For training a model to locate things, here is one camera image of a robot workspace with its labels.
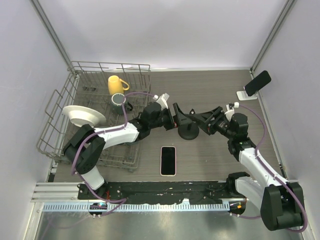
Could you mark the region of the dark teal cup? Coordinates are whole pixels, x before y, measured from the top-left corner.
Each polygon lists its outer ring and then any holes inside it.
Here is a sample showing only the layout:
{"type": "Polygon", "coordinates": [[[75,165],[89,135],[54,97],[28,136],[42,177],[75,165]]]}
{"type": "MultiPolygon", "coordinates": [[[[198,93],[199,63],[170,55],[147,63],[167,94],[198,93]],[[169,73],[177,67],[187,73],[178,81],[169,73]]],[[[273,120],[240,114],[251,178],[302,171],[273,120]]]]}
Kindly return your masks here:
{"type": "Polygon", "coordinates": [[[131,112],[133,110],[133,105],[125,99],[125,95],[122,93],[115,93],[111,96],[111,106],[113,111],[118,115],[123,115],[124,110],[126,112],[131,112]]]}

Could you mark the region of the white phone stand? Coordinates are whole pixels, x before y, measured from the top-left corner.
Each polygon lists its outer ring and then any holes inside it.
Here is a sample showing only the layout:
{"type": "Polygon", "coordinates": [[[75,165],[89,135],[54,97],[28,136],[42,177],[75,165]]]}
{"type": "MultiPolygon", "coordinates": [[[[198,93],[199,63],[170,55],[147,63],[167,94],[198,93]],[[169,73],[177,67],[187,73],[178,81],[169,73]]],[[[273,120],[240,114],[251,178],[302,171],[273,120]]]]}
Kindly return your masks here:
{"type": "Polygon", "coordinates": [[[252,93],[252,95],[247,93],[246,87],[244,86],[243,90],[236,92],[236,95],[239,101],[251,101],[258,99],[258,90],[250,89],[249,93],[252,93]]]}

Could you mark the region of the aluminium rail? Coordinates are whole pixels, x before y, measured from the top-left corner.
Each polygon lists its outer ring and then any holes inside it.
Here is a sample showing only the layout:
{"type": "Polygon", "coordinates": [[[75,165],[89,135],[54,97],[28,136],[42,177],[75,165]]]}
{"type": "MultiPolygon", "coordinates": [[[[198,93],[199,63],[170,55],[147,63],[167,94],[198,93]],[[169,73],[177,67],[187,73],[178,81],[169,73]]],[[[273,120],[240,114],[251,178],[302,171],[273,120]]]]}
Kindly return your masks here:
{"type": "Polygon", "coordinates": [[[31,202],[70,202],[78,200],[79,182],[38,182],[31,202]]]}

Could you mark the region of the pink case phone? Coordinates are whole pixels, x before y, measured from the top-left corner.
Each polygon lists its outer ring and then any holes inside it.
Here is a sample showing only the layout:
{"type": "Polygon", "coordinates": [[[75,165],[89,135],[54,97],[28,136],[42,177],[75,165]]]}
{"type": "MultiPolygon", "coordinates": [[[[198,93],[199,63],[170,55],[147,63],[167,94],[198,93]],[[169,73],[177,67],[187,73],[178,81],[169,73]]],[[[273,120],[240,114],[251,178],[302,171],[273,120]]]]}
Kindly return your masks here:
{"type": "Polygon", "coordinates": [[[177,174],[177,156],[174,146],[162,146],[160,153],[160,175],[175,176],[177,174]]]}

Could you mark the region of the yellow mug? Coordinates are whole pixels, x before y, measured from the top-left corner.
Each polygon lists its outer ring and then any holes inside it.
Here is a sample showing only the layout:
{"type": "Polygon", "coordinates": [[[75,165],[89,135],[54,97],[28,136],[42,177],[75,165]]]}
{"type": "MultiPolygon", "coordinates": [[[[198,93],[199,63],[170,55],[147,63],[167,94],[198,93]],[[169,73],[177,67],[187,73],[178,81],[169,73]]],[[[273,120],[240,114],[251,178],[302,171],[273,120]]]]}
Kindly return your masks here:
{"type": "Polygon", "coordinates": [[[128,91],[130,89],[130,85],[117,75],[110,76],[108,78],[107,84],[110,95],[124,94],[125,91],[128,91]]]}

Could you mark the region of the black case phone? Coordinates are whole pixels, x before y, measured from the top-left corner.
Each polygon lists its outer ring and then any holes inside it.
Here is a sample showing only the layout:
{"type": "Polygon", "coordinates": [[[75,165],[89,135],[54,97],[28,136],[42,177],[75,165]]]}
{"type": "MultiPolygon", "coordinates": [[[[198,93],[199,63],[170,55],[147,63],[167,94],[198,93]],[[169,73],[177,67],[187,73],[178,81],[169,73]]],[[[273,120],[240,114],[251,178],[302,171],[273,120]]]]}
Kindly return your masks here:
{"type": "Polygon", "coordinates": [[[246,94],[251,97],[256,94],[259,90],[265,87],[271,82],[271,76],[268,71],[264,70],[254,79],[252,79],[247,85],[244,86],[246,94]]]}

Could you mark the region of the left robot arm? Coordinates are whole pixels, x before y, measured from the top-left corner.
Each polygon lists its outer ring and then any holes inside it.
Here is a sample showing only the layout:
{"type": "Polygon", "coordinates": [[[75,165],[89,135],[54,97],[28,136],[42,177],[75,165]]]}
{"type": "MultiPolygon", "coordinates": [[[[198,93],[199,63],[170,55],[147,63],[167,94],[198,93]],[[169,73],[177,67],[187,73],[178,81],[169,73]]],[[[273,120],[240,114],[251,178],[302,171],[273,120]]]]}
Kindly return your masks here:
{"type": "Polygon", "coordinates": [[[155,128],[164,127],[168,131],[192,123],[176,103],[173,106],[175,115],[169,108],[150,102],[137,117],[122,125],[96,129],[89,124],[83,125],[62,150],[72,163],[71,173],[81,177],[93,198],[105,199],[108,183],[97,168],[102,151],[120,144],[139,142],[155,128]]]}

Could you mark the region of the white plate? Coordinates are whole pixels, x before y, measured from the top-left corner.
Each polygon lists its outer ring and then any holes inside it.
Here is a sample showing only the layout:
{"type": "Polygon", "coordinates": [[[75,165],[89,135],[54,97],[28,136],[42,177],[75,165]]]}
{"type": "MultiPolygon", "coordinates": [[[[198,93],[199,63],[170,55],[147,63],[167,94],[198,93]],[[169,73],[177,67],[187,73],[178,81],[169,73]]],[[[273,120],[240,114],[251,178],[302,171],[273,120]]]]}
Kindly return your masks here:
{"type": "Polygon", "coordinates": [[[92,128],[106,123],[106,117],[89,107],[80,105],[68,105],[62,109],[62,114],[68,117],[70,122],[77,126],[90,125],[92,128]]]}

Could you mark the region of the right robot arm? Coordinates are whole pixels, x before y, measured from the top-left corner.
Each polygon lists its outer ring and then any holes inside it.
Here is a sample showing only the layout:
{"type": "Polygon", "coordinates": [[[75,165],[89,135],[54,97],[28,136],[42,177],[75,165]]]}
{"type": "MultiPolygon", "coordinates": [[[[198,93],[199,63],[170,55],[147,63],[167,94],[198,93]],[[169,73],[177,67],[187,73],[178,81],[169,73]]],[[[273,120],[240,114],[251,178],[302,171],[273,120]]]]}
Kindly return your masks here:
{"type": "Polygon", "coordinates": [[[275,171],[263,158],[259,145],[248,136],[248,117],[239,112],[227,116],[221,107],[211,112],[190,112],[189,118],[208,135],[220,133],[228,139],[228,150],[252,176],[241,176],[226,184],[233,198],[240,194],[259,209],[265,227],[270,231],[287,229],[301,233],[308,226],[303,189],[275,171]]]}

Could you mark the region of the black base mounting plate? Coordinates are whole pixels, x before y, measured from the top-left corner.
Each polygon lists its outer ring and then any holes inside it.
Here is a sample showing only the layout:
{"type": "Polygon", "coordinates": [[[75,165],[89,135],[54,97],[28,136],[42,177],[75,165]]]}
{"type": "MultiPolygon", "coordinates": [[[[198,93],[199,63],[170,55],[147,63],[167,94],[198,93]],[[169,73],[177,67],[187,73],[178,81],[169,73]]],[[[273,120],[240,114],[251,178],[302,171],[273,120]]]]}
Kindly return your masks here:
{"type": "Polygon", "coordinates": [[[223,199],[243,199],[232,192],[225,182],[219,181],[135,181],[108,182],[95,193],[103,199],[132,205],[173,205],[188,199],[192,205],[218,204],[223,199]]]}

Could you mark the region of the black clamp phone stand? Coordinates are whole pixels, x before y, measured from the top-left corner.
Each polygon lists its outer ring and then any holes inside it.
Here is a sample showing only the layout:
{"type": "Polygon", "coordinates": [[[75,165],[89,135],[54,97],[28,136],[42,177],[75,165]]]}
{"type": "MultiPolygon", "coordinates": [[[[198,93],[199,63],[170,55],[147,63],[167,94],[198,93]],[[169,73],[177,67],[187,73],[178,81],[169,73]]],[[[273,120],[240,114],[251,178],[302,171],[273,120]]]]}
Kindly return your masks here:
{"type": "Polygon", "coordinates": [[[194,140],[199,135],[199,127],[195,122],[178,127],[179,136],[187,141],[194,140]]]}

